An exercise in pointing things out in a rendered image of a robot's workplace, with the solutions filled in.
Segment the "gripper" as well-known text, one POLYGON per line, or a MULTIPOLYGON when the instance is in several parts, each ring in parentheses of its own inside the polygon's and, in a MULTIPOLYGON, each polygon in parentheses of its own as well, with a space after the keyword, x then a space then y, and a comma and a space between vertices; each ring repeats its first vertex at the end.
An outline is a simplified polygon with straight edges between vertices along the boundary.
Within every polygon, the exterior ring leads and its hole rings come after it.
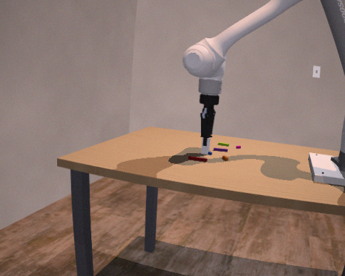
POLYGON ((200 103, 204 104, 203 112, 200 114, 200 118, 201 118, 201 136, 200 137, 202 137, 201 154, 207 155, 210 150, 209 138, 212 137, 211 135, 213 131, 213 122, 214 122, 214 118, 216 114, 214 105, 218 105, 219 96, 200 94, 200 103), (210 136, 209 136, 209 133, 210 133, 210 136))

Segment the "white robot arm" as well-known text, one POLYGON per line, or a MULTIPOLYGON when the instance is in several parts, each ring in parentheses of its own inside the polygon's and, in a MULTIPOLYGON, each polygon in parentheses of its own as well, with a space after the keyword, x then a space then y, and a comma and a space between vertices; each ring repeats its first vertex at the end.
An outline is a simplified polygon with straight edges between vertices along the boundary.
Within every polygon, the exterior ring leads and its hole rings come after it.
MULTIPOLYGON (((189 47, 183 55, 184 68, 199 77, 202 95, 221 94, 226 52, 239 39, 270 22, 302 0, 271 0, 244 19, 238 21, 214 38, 205 38, 189 47), (222 65, 222 66, 221 66, 222 65), (215 72, 216 71, 216 72, 215 72), (201 78, 204 77, 204 78, 201 78)), ((320 0, 336 44, 345 75, 345 0, 320 0)), ((345 172, 345 117, 339 156, 332 156, 340 171, 345 172)))

